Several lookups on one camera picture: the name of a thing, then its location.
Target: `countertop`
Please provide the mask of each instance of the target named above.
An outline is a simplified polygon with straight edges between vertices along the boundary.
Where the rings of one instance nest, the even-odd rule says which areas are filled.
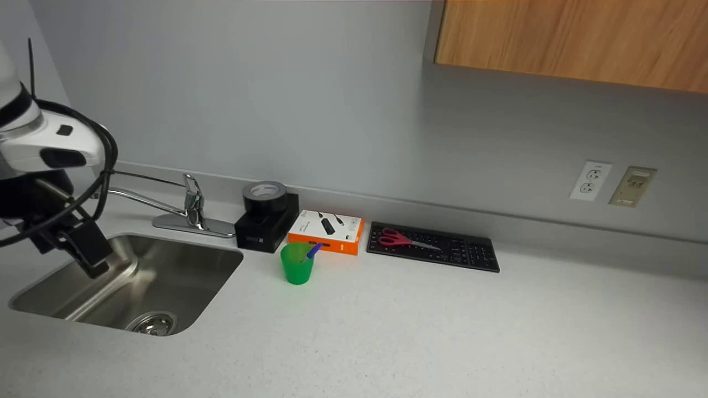
[[[100,225],[237,248],[155,230],[155,216],[111,200]],[[320,252],[302,287],[243,251],[197,324],[165,339],[9,311],[69,256],[1,248],[0,396],[708,396],[702,276],[492,244],[499,274]]]

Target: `sink basin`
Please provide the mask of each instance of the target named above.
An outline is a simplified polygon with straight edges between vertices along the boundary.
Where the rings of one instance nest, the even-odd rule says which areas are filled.
[[[237,251],[124,234],[107,272],[87,279],[69,264],[11,302],[31,312],[149,337],[189,328],[243,261]]]

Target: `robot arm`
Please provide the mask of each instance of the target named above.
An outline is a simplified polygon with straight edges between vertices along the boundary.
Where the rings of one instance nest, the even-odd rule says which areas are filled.
[[[106,201],[117,149],[112,137],[72,108],[32,101],[0,45],[0,217],[22,219],[20,232],[0,248],[31,239],[43,254],[65,251],[87,276],[106,271],[111,245],[94,225]],[[77,200],[65,169],[102,169]],[[82,203],[102,190],[93,217]]]

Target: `cabinet door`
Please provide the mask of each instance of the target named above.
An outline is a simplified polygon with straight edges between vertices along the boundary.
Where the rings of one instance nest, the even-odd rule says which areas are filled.
[[[708,94],[708,0],[447,0],[436,63]]]

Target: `orange and white box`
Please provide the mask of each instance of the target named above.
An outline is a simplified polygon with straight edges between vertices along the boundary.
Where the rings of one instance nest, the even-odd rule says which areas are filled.
[[[356,256],[360,234],[360,217],[301,210],[301,216],[287,232],[287,244],[320,244],[326,252],[345,252]]]

